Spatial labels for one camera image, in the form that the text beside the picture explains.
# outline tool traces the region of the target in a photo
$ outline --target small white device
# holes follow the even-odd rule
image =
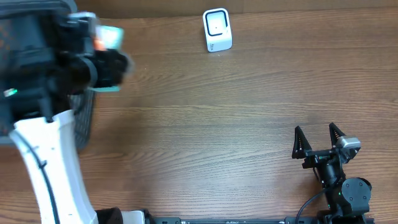
[[[203,14],[207,50],[217,52],[232,47],[232,31],[228,11],[223,8],[210,9]]]

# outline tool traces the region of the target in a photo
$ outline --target wood grain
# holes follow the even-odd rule
[[[108,19],[200,16],[223,7],[229,13],[397,7],[398,0],[75,0],[79,10]]]
[[[328,124],[363,142],[345,165],[373,185],[377,223],[398,221],[398,8],[231,16],[234,45],[209,54],[200,16],[104,20],[136,61],[99,94],[80,154],[95,209],[182,218],[281,218],[317,191],[290,157],[294,127],[328,149]],[[18,152],[2,148],[0,223],[38,223]],[[304,215],[326,208],[325,199]]]

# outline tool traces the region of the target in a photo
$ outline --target wooden tabletop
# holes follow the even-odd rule
[[[181,218],[293,216],[320,189],[291,158],[294,127],[329,149],[328,124],[362,141],[348,177],[373,185],[370,217],[398,221],[398,8],[231,15],[209,54],[201,16],[105,20],[136,62],[99,94],[80,154],[95,209]],[[16,149],[0,156],[0,223],[38,223]],[[303,215],[326,209],[316,200]]]

